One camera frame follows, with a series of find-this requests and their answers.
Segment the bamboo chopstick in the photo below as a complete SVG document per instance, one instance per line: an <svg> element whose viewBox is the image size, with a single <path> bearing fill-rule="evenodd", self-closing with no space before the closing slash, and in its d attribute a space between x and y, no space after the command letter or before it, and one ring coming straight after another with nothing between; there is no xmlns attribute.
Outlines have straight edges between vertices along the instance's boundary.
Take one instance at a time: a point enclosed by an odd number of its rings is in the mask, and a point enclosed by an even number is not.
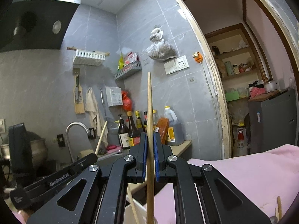
<svg viewBox="0 0 299 224"><path fill-rule="evenodd" d="M152 115L152 79L151 73L147 76L147 224L154 221L154 186L155 186L155 163L154 163L154 140L153 140L153 115Z"/></svg>
<svg viewBox="0 0 299 224"><path fill-rule="evenodd" d="M97 147L96 147L96 150L95 150L95 155L98 155L98 153L99 153L101 141L102 141L103 136L105 135L105 130L106 130L106 127L107 127L107 123L108 122L106 121L103 128L102 128L102 132L101 132L101 135L100 135L100 138L98 140Z"/></svg>

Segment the steel cooking pot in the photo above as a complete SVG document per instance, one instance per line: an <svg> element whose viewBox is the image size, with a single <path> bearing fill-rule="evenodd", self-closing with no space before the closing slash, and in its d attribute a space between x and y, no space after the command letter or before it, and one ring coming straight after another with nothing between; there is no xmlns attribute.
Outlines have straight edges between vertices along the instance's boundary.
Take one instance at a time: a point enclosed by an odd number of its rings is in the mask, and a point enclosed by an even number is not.
<svg viewBox="0 0 299 224"><path fill-rule="evenodd" d="M33 167L37 168L47 160L48 149L46 147L44 138L31 131L28 131L27 133L30 139L31 151L33 155ZM4 159L10 160L9 144L7 137L1 141L1 156Z"/></svg>

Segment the chrome faucet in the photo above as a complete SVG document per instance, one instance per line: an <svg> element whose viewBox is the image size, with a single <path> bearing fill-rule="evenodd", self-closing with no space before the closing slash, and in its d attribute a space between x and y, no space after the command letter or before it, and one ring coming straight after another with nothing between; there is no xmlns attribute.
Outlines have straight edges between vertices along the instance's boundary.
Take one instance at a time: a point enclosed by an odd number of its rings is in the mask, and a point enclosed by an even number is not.
<svg viewBox="0 0 299 224"><path fill-rule="evenodd" d="M90 147L90 130L82 122L70 123L65 131L65 142L71 163L77 160L80 152Z"/></svg>

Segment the dark bottle white label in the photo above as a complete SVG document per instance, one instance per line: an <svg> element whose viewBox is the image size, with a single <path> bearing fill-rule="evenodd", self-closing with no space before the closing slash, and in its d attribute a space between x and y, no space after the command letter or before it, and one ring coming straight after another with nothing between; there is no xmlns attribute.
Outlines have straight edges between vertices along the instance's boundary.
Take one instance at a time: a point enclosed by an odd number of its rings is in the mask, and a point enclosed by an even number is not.
<svg viewBox="0 0 299 224"><path fill-rule="evenodd" d="M118 129L118 135L120 144L123 149L129 149L130 148L130 140L129 140L129 128L126 126L124 119L122 118L122 115L119 114L119 129Z"/></svg>

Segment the wooden cutting board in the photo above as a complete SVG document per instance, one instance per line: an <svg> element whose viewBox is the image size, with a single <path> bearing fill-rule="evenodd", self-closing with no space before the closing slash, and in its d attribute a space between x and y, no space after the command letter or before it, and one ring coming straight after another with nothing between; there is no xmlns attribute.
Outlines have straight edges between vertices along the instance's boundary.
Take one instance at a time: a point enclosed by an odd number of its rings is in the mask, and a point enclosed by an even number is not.
<svg viewBox="0 0 299 224"><path fill-rule="evenodd" d="M73 101L75 106L75 114L84 114L84 99L83 90L80 85L80 69L73 68L73 77L75 80L75 86L73 87Z"/></svg>

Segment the hanging beige cloth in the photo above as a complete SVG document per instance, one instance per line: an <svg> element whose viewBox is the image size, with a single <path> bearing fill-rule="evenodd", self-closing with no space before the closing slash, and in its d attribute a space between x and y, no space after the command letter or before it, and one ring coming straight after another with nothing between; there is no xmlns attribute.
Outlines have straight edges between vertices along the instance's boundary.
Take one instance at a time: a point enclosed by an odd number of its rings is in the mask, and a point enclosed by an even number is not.
<svg viewBox="0 0 299 224"><path fill-rule="evenodd" d="M89 121L95 129L96 135L100 136L105 124L103 115L101 114L93 88L89 87L86 92L85 111L89 113Z"/></svg>

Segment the large vinegar jug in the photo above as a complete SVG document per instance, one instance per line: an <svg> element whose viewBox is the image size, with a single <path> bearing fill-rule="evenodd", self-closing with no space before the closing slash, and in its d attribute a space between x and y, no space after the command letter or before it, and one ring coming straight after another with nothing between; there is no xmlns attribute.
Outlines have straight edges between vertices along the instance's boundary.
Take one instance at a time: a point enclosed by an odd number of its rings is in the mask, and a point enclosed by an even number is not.
<svg viewBox="0 0 299 224"><path fill-rule="evenodd" d="M169 120L166 143L170 146L179 146L184 143L184 133L181 123L170 106L165 106L164 117Z"/></svg>

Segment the dark soy sauce bottle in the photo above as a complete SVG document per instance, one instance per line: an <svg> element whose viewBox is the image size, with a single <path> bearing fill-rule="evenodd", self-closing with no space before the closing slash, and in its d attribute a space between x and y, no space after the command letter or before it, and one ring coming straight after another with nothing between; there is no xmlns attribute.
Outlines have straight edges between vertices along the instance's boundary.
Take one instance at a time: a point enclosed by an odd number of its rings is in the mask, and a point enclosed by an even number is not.
<svg viewBox="0 0 299 224"><path fill-rule="evenodd" d="M141 133L135 126L133 116L132 116L132 111L128 111L127 116L129 120L129 134L128 134L129 141L130 141L130 146L133 147L140 143Z"/></svg>

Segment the pink floral cloth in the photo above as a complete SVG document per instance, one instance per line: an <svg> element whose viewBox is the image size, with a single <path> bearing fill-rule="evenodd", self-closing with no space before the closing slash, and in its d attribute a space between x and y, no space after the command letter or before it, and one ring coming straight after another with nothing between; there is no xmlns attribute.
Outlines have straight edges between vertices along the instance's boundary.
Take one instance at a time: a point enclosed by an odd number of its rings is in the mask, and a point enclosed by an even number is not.
<svg viewBox="0 0 299 224"><path fill-rule="evenodd" d="M281 147L224 160L187 161L194 166L210 164L268 217L274 216L281 199L283 217L298 195L298 147Z"/></svg>

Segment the red plastic bag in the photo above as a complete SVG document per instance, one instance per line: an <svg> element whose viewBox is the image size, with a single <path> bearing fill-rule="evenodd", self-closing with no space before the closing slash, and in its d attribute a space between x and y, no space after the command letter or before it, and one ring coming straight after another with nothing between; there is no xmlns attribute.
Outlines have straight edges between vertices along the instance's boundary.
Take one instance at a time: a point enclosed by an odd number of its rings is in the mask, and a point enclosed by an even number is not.
<svg viewBox="0 0 299 224"><path fill-rule="evenodd" d="M122 91L123 109L125 111L132 111L132 101L127 91Z"/></svg>

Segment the orange spice bag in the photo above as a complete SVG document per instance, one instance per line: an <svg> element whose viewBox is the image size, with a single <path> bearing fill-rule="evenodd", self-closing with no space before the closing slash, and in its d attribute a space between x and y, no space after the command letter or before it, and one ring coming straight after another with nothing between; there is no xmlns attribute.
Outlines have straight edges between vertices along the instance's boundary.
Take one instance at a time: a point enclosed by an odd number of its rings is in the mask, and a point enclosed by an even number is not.
<svg viewBox="0 0 299 224"><path fill-rule="evenodd" d="M158 128L160 138L166 138L168 133L168 127L169 127L169 119L165 117L161 117L158 120L156 127Z"/></svg>

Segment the grey cabinet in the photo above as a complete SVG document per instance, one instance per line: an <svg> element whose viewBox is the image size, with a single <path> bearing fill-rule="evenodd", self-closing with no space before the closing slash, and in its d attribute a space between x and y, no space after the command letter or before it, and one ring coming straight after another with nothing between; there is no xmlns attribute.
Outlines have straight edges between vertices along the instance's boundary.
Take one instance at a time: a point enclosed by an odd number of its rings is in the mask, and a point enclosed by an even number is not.
<svg viewBox="0 0 299 224"><path fill-rule="evenodd" d="M261 102L249 101L248 107L251 154L295 144L295 90L285 90Z"/></svg>

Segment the hanging plastic bag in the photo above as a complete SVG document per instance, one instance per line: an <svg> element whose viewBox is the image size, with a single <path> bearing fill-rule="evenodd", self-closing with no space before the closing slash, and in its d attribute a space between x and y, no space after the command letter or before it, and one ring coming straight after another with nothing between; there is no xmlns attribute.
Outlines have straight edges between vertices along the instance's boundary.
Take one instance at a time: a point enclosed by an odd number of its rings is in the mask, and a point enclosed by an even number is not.
<svg viewBox="0 0 299 224"><path fill-rule="evenodd" d="M164 40L164 31L160 27L155 27L151 31L149 40L152 44L145 49L145 52L152 60L165 62L177 56L175 48Z"/></svg>

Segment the black range hood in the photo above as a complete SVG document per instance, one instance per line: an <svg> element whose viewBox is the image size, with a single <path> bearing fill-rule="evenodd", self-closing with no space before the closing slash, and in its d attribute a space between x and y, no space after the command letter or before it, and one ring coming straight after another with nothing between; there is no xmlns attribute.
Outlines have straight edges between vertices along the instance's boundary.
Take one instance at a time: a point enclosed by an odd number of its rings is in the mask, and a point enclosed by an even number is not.
<svg viewBox="0 0 299 224"><path fill-rule="evenodd" d="M1 17L1 52L61 48L81 0L13 0Z"/></svg>

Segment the white plastic wall basket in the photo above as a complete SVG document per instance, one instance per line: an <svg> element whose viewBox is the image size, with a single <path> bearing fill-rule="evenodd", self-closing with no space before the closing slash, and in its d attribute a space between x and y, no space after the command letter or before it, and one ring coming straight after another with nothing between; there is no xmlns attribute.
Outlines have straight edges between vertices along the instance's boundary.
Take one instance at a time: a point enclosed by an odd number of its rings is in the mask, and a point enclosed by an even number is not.
<svg viewBox="0 0 299 224"><path fill-rule="evenodd" d="M73 57L73 65L100 66L105 61L106 56L105 53L77 49Z"/></svg>

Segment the grey wall shelf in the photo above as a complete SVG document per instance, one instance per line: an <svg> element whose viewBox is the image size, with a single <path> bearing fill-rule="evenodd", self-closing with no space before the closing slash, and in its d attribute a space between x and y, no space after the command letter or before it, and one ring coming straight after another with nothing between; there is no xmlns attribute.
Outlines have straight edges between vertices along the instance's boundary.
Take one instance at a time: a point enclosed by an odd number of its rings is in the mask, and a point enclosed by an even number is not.
<svg viewBox="0 0 299 224"><path fill-rule="evenodd" d="M114 80L124 80L141 70L142 70L141 62L136 61L134 63L130 63L130 64L126 65L123 69L121 69L117 73L115 73L113 75L113 77L114 77Z"/></svg>

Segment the white wall socket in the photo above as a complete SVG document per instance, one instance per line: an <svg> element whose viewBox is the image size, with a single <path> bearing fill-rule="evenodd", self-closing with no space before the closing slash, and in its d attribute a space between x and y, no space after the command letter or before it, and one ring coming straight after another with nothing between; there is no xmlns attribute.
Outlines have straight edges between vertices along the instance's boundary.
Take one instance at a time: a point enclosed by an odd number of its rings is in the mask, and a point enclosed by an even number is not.
<svg viewBox="0 0 299 224"><path fill-rule="evenodd" d="M167 75L174 72L189 68L186 56L181 56L164 64L165 72Z"/></svg>

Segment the orange wall hook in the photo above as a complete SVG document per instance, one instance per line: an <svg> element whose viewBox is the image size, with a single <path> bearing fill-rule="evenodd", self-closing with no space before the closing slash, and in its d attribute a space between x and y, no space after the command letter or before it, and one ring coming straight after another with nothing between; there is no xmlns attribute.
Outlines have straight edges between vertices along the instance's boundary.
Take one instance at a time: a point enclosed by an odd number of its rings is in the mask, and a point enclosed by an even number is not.
<svg viewBox="0 0 299 224"><path fill-rule="evenodd" d="M193 58L197 63L202 63L203 62L203 56L200 52L193 53Z"/></svg>

